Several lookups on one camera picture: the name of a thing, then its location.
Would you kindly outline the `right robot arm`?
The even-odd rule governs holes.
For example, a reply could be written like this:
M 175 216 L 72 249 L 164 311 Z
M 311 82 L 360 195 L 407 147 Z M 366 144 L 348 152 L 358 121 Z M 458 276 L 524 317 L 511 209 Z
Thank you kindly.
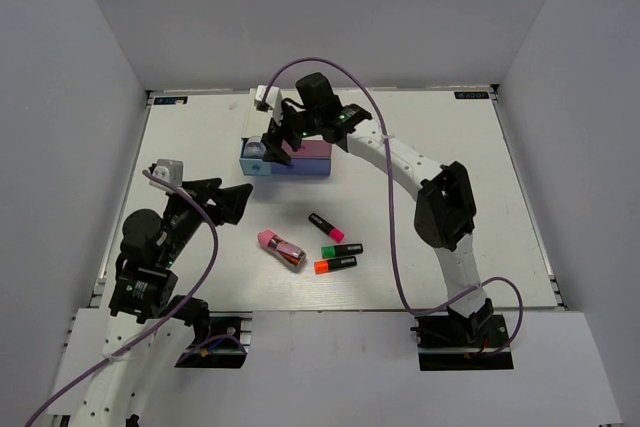
M 343 104 L 326 76 L 316 72 L 296 82 L 300 99 L 285 98 L 261 85 L 255 107 L 271 115 L 261 142 L 266 162 L 288 165 L 303 139 L 319 136 L 363 159 L 402 187 L 415 202 L 414 229 L 434 249 L 448 303 L 453 337 L 472 346 L 488 332 L 493 305 L 481 285 L 473 253 L 477 208 L 467 169 L 459 162 L 439 164 L 392 137 L 375 110 Z

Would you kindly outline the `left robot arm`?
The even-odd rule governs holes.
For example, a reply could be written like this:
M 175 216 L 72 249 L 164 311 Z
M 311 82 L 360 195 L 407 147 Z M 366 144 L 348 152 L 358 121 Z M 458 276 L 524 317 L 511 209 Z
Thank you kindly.
M 212 329 L 206 301 L 175 294 L 172 266 L 201 225 L 239 223 L 252 185 L 223 187 L 218 178 L 157 185 L 167 192 L 163 213 L 140 209 L 122 225 L 102 359 L 73 426 L 140 425 L 153 392 L 194 347 L 221 342 L 234 355 L 247 353 L 239 335 Z

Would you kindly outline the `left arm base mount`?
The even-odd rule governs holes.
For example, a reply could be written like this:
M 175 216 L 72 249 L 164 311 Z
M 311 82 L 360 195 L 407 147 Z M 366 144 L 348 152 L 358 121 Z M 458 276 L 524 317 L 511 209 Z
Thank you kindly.
M 208 333 L 187 348 L 176 362 L 182 369 L 240 369 L 251 343 L 251 312 L 212 312 Z

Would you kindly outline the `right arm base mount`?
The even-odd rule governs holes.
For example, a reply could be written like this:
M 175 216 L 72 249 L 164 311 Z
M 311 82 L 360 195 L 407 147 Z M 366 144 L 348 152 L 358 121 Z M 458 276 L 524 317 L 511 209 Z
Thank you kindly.
M 514 363 L 503 315 L 493 315 L 469 340 L 446 315 L 434 315 L 415 319 L 411 328 L 417 341 L 418 361 L 421 371 L 500 371 L 513 370 Z

